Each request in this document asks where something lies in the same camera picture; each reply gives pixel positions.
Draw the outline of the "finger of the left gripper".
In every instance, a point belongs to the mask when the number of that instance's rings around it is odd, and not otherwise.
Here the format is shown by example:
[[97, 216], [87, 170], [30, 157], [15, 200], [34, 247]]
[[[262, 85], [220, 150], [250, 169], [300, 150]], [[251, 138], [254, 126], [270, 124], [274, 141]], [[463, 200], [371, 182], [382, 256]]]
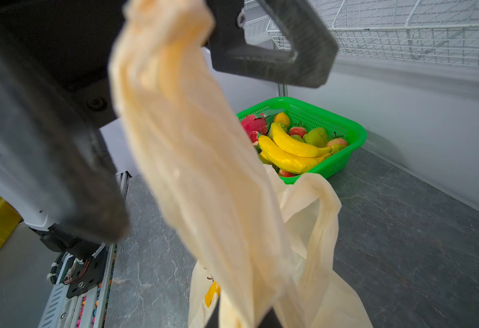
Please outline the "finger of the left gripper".
[[130, 229], [104, 140], [48, 72], [0, 27], [5, 168], [65, 232], [115, 243]]
[[299, 87], [327, 82], [339, 51], [335, 37], [307, 1], [261, 1], [291, 45], [277, 51], [249, 45], [240, 16], [243, 1], [209, 1], [215, 27], [208, 39], [216, 71]]

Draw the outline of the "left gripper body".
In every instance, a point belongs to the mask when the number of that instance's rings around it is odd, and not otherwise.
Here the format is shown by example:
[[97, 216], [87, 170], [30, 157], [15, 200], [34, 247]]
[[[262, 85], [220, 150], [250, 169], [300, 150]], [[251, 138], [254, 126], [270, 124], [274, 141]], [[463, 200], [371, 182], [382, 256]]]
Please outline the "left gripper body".
[[182, 1], [0, 1], [0, 59], [27, 68], [43, 86], [77, 92], [106, 77], [133, 5], [141, 15]]

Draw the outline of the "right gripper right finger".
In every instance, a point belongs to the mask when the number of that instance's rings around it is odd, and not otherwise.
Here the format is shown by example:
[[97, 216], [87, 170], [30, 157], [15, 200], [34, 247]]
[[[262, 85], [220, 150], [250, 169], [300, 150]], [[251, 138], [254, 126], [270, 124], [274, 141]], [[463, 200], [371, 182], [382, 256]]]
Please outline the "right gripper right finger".
[[265, 315], [258, 328], [283, 328], [273, 308]]

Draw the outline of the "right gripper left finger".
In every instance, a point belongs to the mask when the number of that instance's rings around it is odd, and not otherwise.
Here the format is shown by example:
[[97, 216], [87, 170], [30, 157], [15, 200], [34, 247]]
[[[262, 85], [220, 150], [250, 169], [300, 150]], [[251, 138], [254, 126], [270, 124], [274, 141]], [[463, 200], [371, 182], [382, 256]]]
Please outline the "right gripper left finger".
[[220, 299], [216, 301], [216, 307], [214, 307], [209, 320], [207, 321], [205, 328], [219, 328], [219, 312], [220, 312]]

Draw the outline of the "beige plastic bag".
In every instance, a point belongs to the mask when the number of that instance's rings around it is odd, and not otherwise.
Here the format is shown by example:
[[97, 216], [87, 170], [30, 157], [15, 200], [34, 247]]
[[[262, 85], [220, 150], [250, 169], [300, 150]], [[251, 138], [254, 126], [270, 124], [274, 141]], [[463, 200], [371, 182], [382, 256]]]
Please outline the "beige plastic bag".
[[110, 56], [114, 109], [166, 223], [196, 259], [188, 325], [370, 327], [355, 290], [333, 269], [341, 202], [307, 173], [286, 185], [262, 164], [212, 77], [201, 42], [204, 1], [138, 15]]

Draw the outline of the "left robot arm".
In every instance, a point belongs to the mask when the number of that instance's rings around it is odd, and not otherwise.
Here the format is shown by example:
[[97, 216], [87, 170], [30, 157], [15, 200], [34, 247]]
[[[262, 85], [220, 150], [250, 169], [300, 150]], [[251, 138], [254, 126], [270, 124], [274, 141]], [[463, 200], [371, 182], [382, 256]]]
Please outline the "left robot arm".
[[[129, 226], [100, 129], [114, 106], [86, 108], [107, 80], [122, 1], [0, 1], [0, 196], [53, 251], [84, 259]], [[339, 45], [307, 1], [262, 1], [288, 52], [250, 45], [243, 1], [205, 1], [201, 46], [214, 70], [302, 87], [328, 79]]]

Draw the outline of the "green plastic basket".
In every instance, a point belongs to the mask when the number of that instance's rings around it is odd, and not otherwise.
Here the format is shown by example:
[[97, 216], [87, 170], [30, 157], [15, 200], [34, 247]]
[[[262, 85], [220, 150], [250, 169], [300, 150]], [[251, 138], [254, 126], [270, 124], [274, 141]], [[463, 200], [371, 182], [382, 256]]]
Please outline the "green plastic basket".
[[301, 123], [305, 128], [325, 128], [331, 137], [342, 137], [348, 141], [348, 147], [317, 165], [311, 172], [328, 179], [344, 169], [351, 153], [360, 148], [366, 141], [365, 129], [352, 120], [329, 112], [291, 97], [276, 97], [263, 101], [237, 114], [243, 120], [250, 114], [264, 113], [271, 109], [282, 109], [290, 117], [291, 123]]

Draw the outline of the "pink dragon fruit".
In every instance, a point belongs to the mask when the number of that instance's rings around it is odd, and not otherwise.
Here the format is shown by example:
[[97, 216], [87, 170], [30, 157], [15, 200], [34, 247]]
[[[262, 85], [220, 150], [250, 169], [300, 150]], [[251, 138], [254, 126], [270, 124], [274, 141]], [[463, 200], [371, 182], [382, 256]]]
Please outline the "pink dragon fruit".
[[257, 142], [260, 135], [267, 135], [268, 123], [266, 116], [262, 113], [246, 116], [241, 125], [252, 143]]

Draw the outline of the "yellow banana bunch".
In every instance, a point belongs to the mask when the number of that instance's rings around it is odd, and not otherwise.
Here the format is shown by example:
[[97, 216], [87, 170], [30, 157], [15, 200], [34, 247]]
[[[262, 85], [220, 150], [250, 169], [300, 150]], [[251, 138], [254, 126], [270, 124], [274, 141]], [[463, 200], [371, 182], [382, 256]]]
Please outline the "yellow banana bunch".
[[280, 169], [292, 174], [303, 174], [332, 156], [332, 148], [318, 148], [308, 143], [299, 142], [272, 123], [272, 138], [259, 135], [258, 142], [262, 153]]

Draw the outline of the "aluminium front rail frame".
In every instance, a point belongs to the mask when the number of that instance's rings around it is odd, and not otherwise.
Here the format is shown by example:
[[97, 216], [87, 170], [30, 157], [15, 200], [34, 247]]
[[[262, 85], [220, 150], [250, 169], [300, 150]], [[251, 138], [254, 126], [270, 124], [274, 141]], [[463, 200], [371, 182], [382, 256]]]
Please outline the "aluminium front rail frame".
[[58, 256], [54, 282], [39, 327], [103, 327], [108, 308], [117, 245], [105, 245], [89, 260]]

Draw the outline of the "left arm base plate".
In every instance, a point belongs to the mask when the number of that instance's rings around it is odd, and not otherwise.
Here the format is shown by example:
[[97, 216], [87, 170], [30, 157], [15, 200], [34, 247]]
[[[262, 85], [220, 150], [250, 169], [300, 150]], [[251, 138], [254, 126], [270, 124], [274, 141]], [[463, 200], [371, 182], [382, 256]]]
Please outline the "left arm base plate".
[[62, 252], [51, 264], [47, 280], [57, 287], [66, 288], [67, 299], [83, 295], [94, 287], [100, 287], [108, 270], [109, 255], [114, 250], [114, 245], [102, 244], [93, 256], [86, 260], [79, 260], [68, 252]]

